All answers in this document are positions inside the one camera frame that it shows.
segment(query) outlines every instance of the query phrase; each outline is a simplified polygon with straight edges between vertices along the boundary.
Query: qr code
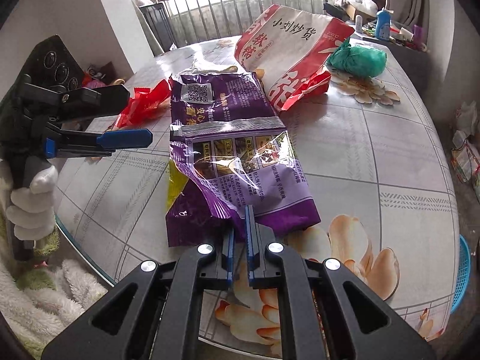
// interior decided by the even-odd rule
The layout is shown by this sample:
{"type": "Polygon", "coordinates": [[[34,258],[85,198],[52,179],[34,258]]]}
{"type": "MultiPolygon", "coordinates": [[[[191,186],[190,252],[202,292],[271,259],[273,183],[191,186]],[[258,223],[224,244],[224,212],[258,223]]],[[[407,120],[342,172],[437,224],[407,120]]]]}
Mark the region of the qr code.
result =
{"type": "Polygon", "coordinates": [[[191,102],[208,103],[208,88],[203,85],[189,85],[188,98],[191,102]]]}
{"type": "Polygon", "coordinates": [[[206,84],[184,84],[181,88],[181,98],[188,103],[213,103],[212,85],[209,82],[206,84]]]}

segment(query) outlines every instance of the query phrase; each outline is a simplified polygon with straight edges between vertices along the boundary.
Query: plastic bag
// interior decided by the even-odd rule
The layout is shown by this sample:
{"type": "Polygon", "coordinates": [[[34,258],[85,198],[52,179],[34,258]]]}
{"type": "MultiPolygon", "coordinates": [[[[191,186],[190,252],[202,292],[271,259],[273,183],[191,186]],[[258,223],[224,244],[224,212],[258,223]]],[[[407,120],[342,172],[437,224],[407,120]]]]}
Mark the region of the plastic bag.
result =
{"type": "Polygon", "coordinates": [[[238,66],[234,64],[215,64],[205,61],[204,59],[195,58],[188,69],[181,71],[179,74],[208,74],[208,73],[236,73],[238,66]]]}
{"type": "Polygon", "coordinates": [[[169,80],[173,124],[276,115],[255,73],[174,75],[169,80]]]}
{"type": "Polygon", "coordinates": [[[232,224],[244,239],[248,204],[280,237],[320,222],[285,125],[254,73],[172,83],[169,246],[205,242],[232,224]]]}
{"type": "Polygon", "coordinates": [[[155,119],[165,109],[160,105],[170,97],[170,86],[166,80],[160,81],[155,88],[135,88],[131,97],[114,123],[114,130],[125,126],[138,126],[143,121],[155,119]]]}
{"type": "Polygon", "coordinates": [[[234,56],[247,71],[261,72],[268,101],[286,111],[313,86],[316,93],[328,89],[322,66],[352,33],[335,17],[273,4],[243,33],[234,56]]]}
{"type": "Polygon", "coordinates": [[[470,105],[463,102],[455,112],[456,128],[463,131],[467,137],[475,134],[475,127],[478,122],[477,103],[472,101],[470,105]]]}
{"type": "Polygon", "coordinates": [[[477,149],[465,140],[459,149],[452,150],[452,166],[460,181],[466,183],[480,167],[477,149]]]}
{"type": "Polygon", "coordinates": [[[380,75],[385,70],[386,62],[385,51],[368,46],[351,46],[350,38],[327,59],[327,64],[357,77],[380,75]]]}

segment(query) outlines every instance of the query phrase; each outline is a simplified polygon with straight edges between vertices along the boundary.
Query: hand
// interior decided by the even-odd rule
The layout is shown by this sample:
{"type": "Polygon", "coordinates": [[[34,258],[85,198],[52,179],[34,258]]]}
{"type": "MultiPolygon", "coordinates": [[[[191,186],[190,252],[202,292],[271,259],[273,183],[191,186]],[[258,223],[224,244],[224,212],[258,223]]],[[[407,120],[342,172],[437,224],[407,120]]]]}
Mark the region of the hand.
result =
{"type": "Polygon", "coordinates": [[[39,240],[53,231],[53,190],[58,180],[55,166],[38,172],[29,188],[13,190],[8,162],[0,162],[0,200],[6,218],[14,225],[15,237],[39,240]]]}

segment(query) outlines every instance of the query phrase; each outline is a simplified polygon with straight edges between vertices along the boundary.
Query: floor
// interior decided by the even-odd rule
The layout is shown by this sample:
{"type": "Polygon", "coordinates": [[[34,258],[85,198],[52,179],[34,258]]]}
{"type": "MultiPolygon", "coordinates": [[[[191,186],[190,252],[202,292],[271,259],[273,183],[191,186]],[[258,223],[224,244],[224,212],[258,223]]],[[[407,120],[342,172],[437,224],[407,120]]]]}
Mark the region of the floor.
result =
{"type": "MultiPolygon", "coordinates": [[[[452,132],[448,126],[436,126],[445,156],[450,163],[452,132]]],[[[480,237],[480,204],[469,183],[462,183],[450,166],[455,196],[457,197],[460,234],[467,241],[472,258],[469,286],[459,308],[450,316],[443,335],[430,342],[438,359],[451,359],[462,342],[462,333],[480,311],[480,275],[476,270],[476,247],[480,237]]]]}

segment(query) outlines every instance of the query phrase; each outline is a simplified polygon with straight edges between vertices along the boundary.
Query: round table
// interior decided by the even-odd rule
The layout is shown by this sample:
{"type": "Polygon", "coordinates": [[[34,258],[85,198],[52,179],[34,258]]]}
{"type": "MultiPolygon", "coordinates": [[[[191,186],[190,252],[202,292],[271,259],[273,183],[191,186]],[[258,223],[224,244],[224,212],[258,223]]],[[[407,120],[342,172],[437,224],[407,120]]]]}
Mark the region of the round table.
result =
{"type": "MultiPolygon", "coordinates": [[[[126,86],[131,92],[134,87],[153,88],[195,58],[237,64],[237,39],[168,52],[126,86]]],[[[445,330],[452,306],[457,204],[430,116],[403,69],[383,49],[387,67],[378,79],[400,102],[361,104],[356,97],[362,96],[362,88],[346,93],[341,82],[332,82],[326,94],[305,98],[281,115],[322,219],[287,242],[319,261],[333,250],[344,251],[344,263],[430,340],[445,330]]],[[[98,118],[88,131],[104,132],[115,119],[98,118]]],[[[142,260],[166,263],[184,250],[167,245],[169,124],[167,108],[162,117],[142,126],[153,132],[148,148],[119,150],[100,161],[69,159],[60,173],[58,221],[114,281],[142,260]]],[[[227,349],[275,357],[279,345],[257,332],[275,327],[275,305],[247,287],[242,248],[236,247],[234,288],[205,292],[199,335],[227,349]],[[235,322],[235,335],[220,321],[230,305],[243,316],[238,318],[243,322],[235,322]]]]}

